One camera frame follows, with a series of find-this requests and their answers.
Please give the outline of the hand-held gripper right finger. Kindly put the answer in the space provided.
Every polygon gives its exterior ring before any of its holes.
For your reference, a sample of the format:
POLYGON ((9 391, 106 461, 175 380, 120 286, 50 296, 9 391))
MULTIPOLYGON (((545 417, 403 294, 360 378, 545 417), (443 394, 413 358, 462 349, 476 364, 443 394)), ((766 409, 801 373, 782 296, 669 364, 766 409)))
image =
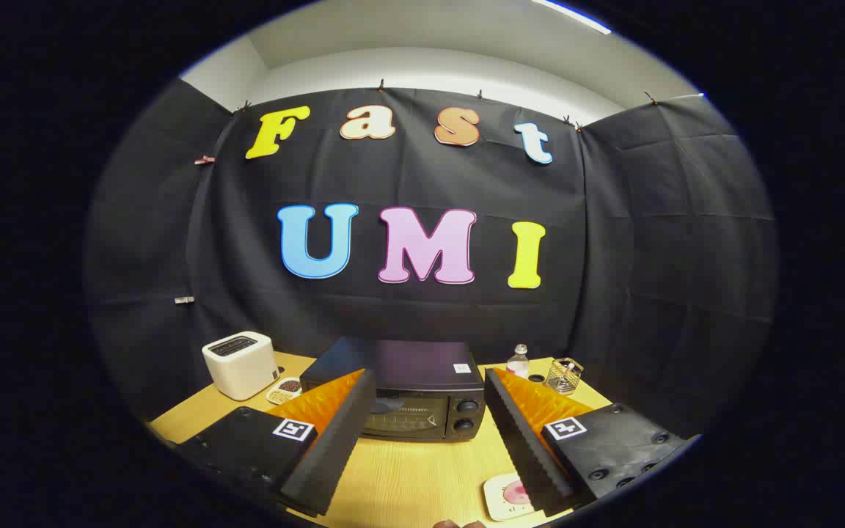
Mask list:
POLYGON ((593 410, 497 368, 484 371, 484 398, 531 504, 549 517, 612 502, 687 448, 628 405, 593 410))

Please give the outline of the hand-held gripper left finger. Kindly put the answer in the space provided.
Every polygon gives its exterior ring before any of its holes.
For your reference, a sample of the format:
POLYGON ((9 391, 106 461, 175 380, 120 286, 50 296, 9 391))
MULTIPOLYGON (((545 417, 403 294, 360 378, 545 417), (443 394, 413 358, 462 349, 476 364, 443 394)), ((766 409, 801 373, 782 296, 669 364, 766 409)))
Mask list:
POLYGON ((174 451, 259 507, 324 515, 375 398, 373 371, 359 369, 271 410, 238 407, 174 451))

